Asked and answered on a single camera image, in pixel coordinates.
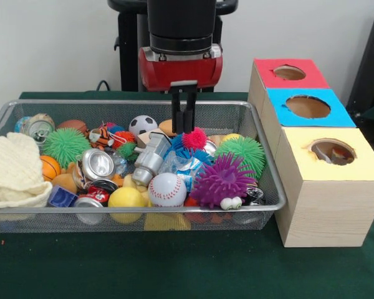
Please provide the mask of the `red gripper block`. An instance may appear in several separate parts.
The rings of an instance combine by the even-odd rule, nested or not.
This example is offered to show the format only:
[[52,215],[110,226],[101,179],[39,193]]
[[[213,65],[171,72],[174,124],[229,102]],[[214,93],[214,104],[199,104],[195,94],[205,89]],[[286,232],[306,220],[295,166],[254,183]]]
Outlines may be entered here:
[[[169,91],[171,87],[194,85],[198,89],[214,87],[221,77],[223,52],[218,44],[209,51],[194,55],[160,54],[150,47],[138,53],[140,76],[150,92]],[[194,130],[196,90],[187,93],[184,113],[180,108],[180,93],[172,93],[172,132],[191,133]]]

